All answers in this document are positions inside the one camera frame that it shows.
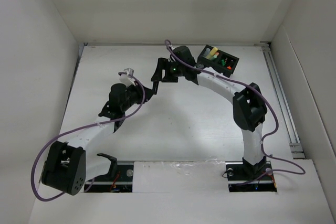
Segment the blue pastel highlighter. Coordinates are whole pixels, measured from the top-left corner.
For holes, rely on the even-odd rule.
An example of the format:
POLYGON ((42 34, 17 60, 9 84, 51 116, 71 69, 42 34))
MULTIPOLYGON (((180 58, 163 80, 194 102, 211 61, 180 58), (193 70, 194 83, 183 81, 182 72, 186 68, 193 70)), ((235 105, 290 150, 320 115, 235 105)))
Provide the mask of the blue pastel highlighter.
POLYGON ((210 48, 207 48, 204 52, 204 56, 206 57, 209 53, 210 53, 211 49, 210 48))

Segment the yellow pastel highlighter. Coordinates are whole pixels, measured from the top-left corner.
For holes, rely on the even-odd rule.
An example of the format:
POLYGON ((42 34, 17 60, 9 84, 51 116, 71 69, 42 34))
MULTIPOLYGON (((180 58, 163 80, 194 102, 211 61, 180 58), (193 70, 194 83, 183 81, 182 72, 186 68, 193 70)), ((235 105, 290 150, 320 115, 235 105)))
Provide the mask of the yellow pastel highlighter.
POLYGON ((217 48, 217 47, 213 47, 213 48, 211 49, 211 51, 209 52, 209 54, 206 56, 206 58, 207 58, 207 59, 211 59, 211 57, 212 57, 213 55, 215 55, 217 51, 218 51, 218 48, 217 48))

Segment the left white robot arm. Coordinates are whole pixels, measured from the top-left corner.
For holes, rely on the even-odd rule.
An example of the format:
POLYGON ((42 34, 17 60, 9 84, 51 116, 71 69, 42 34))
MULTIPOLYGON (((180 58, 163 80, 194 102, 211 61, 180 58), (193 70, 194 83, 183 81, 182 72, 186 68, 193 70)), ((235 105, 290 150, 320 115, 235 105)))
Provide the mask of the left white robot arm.
POLYGON ((157 93, 158 86, 157 81, 151 89, 139 83, 129 86, 123 83, 112 85, 109 99, 98 115, 102 119, 100 122, 66 142, 54 141, 51 144, 41 175, 42 184, 69 195, 76 195, 88 180, 97 177, 114 179, 118 170, 115 157, 98 153, 98 159, 89 164, 88 155, 121 127, 130 107, 149 101, 157 93))

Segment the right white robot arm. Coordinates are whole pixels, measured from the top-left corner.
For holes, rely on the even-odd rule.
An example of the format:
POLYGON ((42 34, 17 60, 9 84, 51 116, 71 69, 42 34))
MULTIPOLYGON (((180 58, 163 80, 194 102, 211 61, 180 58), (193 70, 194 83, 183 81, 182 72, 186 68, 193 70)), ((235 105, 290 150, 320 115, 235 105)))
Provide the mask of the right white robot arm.
POLYGON ((229 79, 230 70, 225 70, 217 60, 211 62, 204 57, 195 59, 187 46, 173 48, 166 45, 169 58, 159 58, 151 78, 153 91, 157 92, 160 82, 177 83, 179 77, 208 88, 228 100, 233 106, 233 119, 243 134, 243 173, 254 179, 266 166, 266 156, 261 150, 261 134, 267 108, 259 97, 260 88, 251 83, 244 89, 229 79))

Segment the black two-compartment organizer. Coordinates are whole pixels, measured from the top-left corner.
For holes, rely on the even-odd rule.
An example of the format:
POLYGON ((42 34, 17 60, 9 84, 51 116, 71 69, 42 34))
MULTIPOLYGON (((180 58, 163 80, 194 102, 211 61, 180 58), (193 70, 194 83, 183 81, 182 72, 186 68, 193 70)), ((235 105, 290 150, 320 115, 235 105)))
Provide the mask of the black two-compartment organizer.
POLYGON ((217 72, 223 74, 225 77, 229 78, 234 73, 234 71, 237 67, 237 64, 239 62, 239 58, 218 49, 218 51, 216 53, 219 53, 219 55, 215 60, 212 60, 212 58, 207 59, 204 56, 204 52, 207 48, 212 49, 213 47, 210 46, 210 45, 206 45, 204 47, 204 49, 202 50, 200 55, 197 57, 196 66, 198 68, 202 68, 202 69, 211 67, 214 70, 216 70, 217 72), (221 60, 224 60, 226 62, 226 64, 224 66, 221 65, 221 63, 220 63, 221 60))

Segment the aluminium side rail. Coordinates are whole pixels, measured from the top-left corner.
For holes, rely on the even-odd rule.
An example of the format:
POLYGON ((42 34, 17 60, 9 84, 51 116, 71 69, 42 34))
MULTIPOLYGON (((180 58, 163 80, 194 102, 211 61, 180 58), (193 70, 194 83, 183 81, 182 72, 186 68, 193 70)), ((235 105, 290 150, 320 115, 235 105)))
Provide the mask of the aluminium side rail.
POLYGON ((269 43, 262 43, 261 50, 264 54, 265 62, 271 77, 272 85, 274 86, 275 94, 281 110, 281 118, 286 126, 289 136, 289 147, 294 159, 305 159, 305 153, 300 143, 300 138, 297 134, 296 127, 290 113, 288 102, 281 85, 278 71, 275 66, 274 59, 271 54, 269 43))

